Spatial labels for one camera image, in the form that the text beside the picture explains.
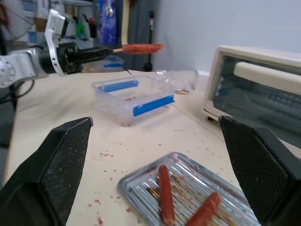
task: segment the clear plastic container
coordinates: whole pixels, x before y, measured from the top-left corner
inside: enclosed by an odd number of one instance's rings
[[[125,127],[167,110],[176,91],[173,85],[148,76],[97,82],[93,87],[97,110]]]
[[[86,73],[123,71],[124,60],[116,55],[107,56],[104,60],[84,64]]]

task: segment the metal baking tray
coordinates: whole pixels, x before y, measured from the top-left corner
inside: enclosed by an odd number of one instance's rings
[[[222,202],[211,226],[260,225],[243,192],[186,155],[170,153],[122,178],[119,190],[130,200],[148,225],[162,225],[158,204],[158,166],[166,165],[171,179],[177,226],[183,226],[207,197],[217,191]]]

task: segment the toaster oven handle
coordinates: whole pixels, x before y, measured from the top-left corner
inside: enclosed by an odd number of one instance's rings
[[[301,95],[301,76],[275,69],[239,62],[234,74],[238,77],[283,91]]]

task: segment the wall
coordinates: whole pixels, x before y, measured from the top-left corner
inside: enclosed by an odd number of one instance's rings
[[[160,0],[154,69],[209,71],[218,45],[301,52],[298,0]]]

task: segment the table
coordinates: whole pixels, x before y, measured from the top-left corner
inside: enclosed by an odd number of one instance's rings
[[[134,226],[137,219],[139,225],[146,225],[117,190],[117,183],[126,174],[170,152],[189,156],[239,187],[221,130],[201,112],[203,92],[193,91],[191,97],[176,95],[176,103],[166,113],[130,128],[107,120],[93,108],[92,82],[129,76],[129,72],[82,73],[64,78],[52,75],[37,80],[32,92],[18,101],[6,180],[38,149],[52,128],[85,116],[93,117],[86,163],[67,225],[94,226],[98,217],[108,226]],[[113,157],[103,157],[102,153]]]

